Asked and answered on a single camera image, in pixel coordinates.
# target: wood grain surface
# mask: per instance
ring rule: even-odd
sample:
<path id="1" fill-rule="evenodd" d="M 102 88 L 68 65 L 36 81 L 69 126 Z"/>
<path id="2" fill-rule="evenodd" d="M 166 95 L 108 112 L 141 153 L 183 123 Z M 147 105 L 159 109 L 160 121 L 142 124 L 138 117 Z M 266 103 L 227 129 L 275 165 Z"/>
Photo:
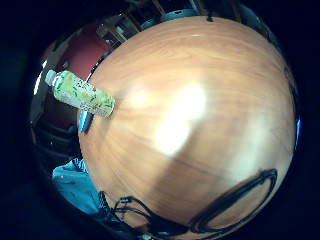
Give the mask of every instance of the wood grain surface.
<path id="1" fill-rule="evenodd" d="M 182 18 L 135 35 L 91 78 L 116 98 L 111 117 L 95 116 L 88 133 L 79 133 L 97 188 L 111 206 L 132 195 L 186 226 L 261 170 L 277 169 L 278 189 L 295 141 L 285 67 L 261 35 L 226 19 Z M 228 226 L 248 215 L 269 184 L 209 226 Z M 135 214 L 126 214 L 125 221 L 145 224 Z M 178 237 L 193 238 L 199 236 Z"/>

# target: black cable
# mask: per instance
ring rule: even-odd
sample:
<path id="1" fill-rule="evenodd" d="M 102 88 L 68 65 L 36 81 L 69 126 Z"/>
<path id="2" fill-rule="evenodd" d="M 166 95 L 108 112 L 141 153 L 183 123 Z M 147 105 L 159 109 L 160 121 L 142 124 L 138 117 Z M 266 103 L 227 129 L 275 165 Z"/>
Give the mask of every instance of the black cable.
<path id="1" fill-rule="evenodd" d="M 132 208 L 132 207 L 117 208 L 114 210 L 114 212 L 119 212 L 119 213 L 134 212 L 134 213 L 137 213 L 137 214 L 145 217 L 148 221 L 151 220 L 151 217 L 149 215 L 147 215 L 146 213 L 142 212 L 139 209 Z"/>

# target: bottle cap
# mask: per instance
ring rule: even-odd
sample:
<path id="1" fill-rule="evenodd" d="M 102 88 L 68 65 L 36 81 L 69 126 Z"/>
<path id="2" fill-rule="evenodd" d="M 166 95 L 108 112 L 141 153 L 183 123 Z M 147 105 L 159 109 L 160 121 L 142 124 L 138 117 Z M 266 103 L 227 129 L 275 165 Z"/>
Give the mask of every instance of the bottle cap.
<path id="1" fill-rule="evenodd" d="M 47 76 L 46 76 L 46 79 L 45 79 L 45 82 L 49 85 L 49 86 L 52 86 L 52 82 L 53 82 L 53 79 L 55 78 L 55 76 L 57 75 L 57 73 L 53 70 L 49 70 L 48 73 L 47 73 Z"/>

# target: plastic bottle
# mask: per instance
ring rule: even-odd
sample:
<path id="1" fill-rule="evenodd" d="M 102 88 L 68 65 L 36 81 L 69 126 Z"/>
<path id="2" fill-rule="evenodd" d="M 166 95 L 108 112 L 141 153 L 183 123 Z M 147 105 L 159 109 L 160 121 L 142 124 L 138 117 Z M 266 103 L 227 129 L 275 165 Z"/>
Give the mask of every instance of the plastic bottle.
<path id="1" fill-rule="evenodd" d="M 70 71 L 56 73 L 49 70 L 45 81 L 52 86 L 54 97 L 61 102 L 103 117 L 108 117 L 113 111 L 113 96 L 96 89 Z"/>

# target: person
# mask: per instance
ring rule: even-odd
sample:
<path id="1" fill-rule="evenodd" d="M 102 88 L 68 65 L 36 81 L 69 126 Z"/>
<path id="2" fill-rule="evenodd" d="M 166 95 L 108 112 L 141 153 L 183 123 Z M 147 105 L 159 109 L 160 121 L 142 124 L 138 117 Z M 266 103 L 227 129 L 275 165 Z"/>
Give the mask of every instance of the person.
<path id="1" fill-rule="evenodd" d="M 98 190 L 94 186 L 84 159 L 74 158 L 56 167 L 52 181 L 60 194 L 73 206 L 103 223 L 106 212 L 101 206 Z"/>
<path id="2" fill-rule="evenodd" d="M 74 158 L 67 164 L 56 167 L 52 172 L 52 181 L 60 194 L 80 211 L 88 214 L 103 225 L 112 226 L 123 239 L 133 240 L 136 235 L 121 220 L 112 214 L 103 191 L 98 191 L 92 182 L 84 159 Z M 147 234 L 138 239 L 152 239 Z"/>

